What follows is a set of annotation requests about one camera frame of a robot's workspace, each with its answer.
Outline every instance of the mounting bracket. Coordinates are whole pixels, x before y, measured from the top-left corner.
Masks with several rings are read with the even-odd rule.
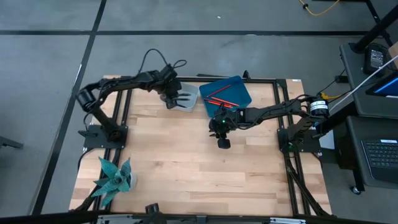
[[[281,152],[321,152],[321,145],[317,138],[313,136],[317,135],[316,130],[307,130],[303,133],[303,142],[300,144],[294,144],[289,141],[289,135],[287,129],[278,129],[278,142]]]
[[[84,147],[86,148],[104,148],[104,149],[124,149],[126,145],[128,126],[118,126],[120,137],[117,141],[109,141],[101,125],[90,125],[87,131],[79,131],[85,137]]]

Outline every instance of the blue tray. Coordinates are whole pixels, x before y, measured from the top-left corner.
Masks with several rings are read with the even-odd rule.
[[[219,108],[217,105],[213,105],[204,100],[209,94],[214,93],[215,91],[227,86],[231,85],[230,87],[226,88],[225,90],[216,93],[212,96],[217,97],[222,100],[229,101],[231,103],[236,103],[239,105],[239,108],[245,108],[251,103],[251,97],[248,93],[248,90],[244,86],[243,80],[240,76],[235,76],[231,78],[227,78],[224,80],[212,82],[206,85],[202,85],[199,87],[200,95],[205,104],[205,108],[207,111],[207,115],[209,117],[214,117],[214,112]]]

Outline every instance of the laptop keyboard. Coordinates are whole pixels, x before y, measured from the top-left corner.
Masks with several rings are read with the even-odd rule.
[[[398,143],[395,140],[362,141],[371,167],[398,169]]]

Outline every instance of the white cable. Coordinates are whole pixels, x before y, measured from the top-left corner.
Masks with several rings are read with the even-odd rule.
[[[390,61],[388,61],[387,63],[385,63],[383,66],[379,67],[379,69],[377,69],[375,72],[373,72],[372,75],[370,75],[369,77],[367,77],[367,79],[365,79],[365,81],[363,81],[361,84],[359,84],[353,91],[351,91],[351,93],[349,93],[348,95],[346,95],[342,100],[340,100],[339,102],[337,102],[331,109],[330,111],[332,111],[333,109],[336,108],[337,105],[339,105],[341,102],[343,102],[345,99],[347,99],[349,96],[351,96],[357,89],[359,89],[364,83],[366,83],[370,78],[372,78],[372,76],[374,76],[375,74],[377,74],[378,72],[380,72],[380,70],[382,70],[385,66],[389,65],[391,62],[393,62],[396,58],[398,58],[398,55],[395,56],[393,59],[391,59]]]

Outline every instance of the caster wheel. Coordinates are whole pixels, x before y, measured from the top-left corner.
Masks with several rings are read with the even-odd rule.
[[[350,187],[349,189],[352,191],[352,193],[354,193],[356,195],[360,195],[361,194],[361,192],[356,187]]]

